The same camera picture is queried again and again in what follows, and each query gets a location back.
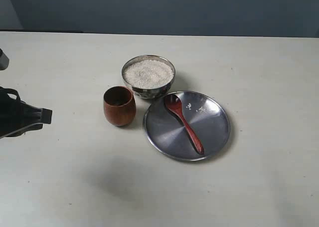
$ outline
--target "table surface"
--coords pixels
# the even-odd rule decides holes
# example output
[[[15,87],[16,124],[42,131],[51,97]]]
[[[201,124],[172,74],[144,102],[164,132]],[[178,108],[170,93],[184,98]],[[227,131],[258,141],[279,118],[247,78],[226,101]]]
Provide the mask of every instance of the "table surface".
[[[319,39],[0,32],[0,45],[0,85],[53,110],[51,125],[0,140],[0,226],[318,226]],[[225,108],[220,155],[158,152],[149,101],[136,98],[128,127],[105,120],[105,90],[141,54],[175,65],[172,91]]]

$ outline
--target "metal bowl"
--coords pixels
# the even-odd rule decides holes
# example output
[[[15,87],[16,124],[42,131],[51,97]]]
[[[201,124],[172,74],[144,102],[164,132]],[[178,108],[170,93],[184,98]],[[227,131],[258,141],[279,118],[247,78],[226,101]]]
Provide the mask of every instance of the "metal bowl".
[[[160,62],[163,62],[166,65],[168,65],[173,71],[172,80],[169,83],[167,83],[166,85],[158,87],[158,88],[154,88],[154,89],[141,89],[141,88],[138,88],[138,87],[135,87],[135,86],[132,86],[131,84],[129,84],[124,78],[125,69],[134,63],[141,62],[144,60],[160,61]],[[138,96],[142,99],[154,99],[154,98],[161,97],[168,92],[168,90],[170,89],[170,87],[175,79],[175,68],[174,68],[174,65],[170,61],[168,61],[167,59],[165,59],[161,56],[142,55],[142,56],[134,57],[131,60],[129,60],[127,63],[124,64],[124,66],[122,68],[122,78],[123,78],[125,85],[129,89],[131,89],[136,96]]]

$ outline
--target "wooden cup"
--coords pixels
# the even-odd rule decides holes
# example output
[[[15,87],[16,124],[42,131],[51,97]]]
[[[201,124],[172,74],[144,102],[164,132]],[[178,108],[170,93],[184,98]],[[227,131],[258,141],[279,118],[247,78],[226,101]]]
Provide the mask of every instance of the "wooden cup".
[[[124,86],[114,86],[103,96],[104,115],[115,126],[130,124],[136,115],[133,93]]]

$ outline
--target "red wooden spoon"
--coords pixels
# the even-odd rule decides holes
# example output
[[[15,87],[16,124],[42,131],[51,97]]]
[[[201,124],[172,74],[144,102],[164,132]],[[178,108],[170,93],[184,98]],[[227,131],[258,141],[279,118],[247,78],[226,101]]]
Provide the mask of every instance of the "red wooden spoon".
[[[168,110],[170,110],[172,113],[174,113],[176,116],[180,118],[182,123],[184,124],[187,133],[189,134],[189,137],[191,138],[196,151],[200,155],[204,155],[204,148],[203,145],[201,144],[199,138],[196,136],[195,132],[192,130],[192,128],[189,126],[187,121],[185,120],[182,112],[182,104],[181,100],[179,99],[178,96],[174,94],[167,95],[164,98],[164,104]]]

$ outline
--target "bowl rim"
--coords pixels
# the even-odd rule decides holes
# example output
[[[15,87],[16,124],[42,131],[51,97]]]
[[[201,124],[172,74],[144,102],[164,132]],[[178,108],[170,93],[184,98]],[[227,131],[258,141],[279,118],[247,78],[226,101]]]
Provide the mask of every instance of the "bowl rim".
[[[140,88],[140,87],[137,87],[137,86],[133,86],[132,84],[128,83],[127,80],[124,78],[124,70],[129,67],[128,63],[138,57],[158,57],[159,59],[163,59],[164,61],[167,61],[171,66],[169,66],[170,68],[172,68],[172,71],[173,71],[173,78],[168,82],[166,83],[165,85],[163,86],[160,86],[160,87],[157,87],[157,88]],[[145,54],[145,55],[139,55],[139,56],[136,56],[136,57],[133,57],[131,58],[130,60],[128,60],[122,67],[122,79],[124,80],[124,82],[128,85],[130,85],[132,88],[134,89],[138,89],[138,90],[161,90],[163,89],[164,87],[166,87],[167,85],[169,85],[170,83],[172,83],[175,79],[175,75],[176,75],[176,70],[175,70],[175,67],[173,65],[173,63],[171,63],[171,61],[169,61],[168,59],[162,57],[162,56],[158,56],[158,55],[148,55],[148,54]]]

